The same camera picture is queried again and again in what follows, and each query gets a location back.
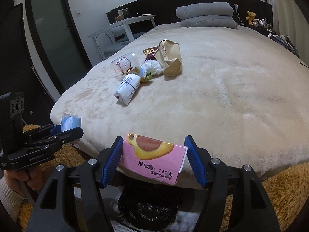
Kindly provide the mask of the left hand bare skin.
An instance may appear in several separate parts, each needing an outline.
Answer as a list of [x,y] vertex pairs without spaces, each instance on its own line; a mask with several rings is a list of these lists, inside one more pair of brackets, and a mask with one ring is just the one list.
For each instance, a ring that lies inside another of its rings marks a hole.
[[26,182],[34,191],[41,190],[43,187],[42,171],[39,165],[30,168],[29,172],[5,170],[4,179],[10,189],[22,196],[24,196],[24,193],[19,185],[20,181]]

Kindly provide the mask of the left cream knit sleeve forearm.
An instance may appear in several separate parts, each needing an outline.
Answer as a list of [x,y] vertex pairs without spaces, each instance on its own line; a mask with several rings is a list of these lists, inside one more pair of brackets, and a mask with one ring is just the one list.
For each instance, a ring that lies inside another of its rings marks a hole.
[[4,177],[0,182],[1,202],[12,220],[16,223],[24,197],[13,191],[6,183]]

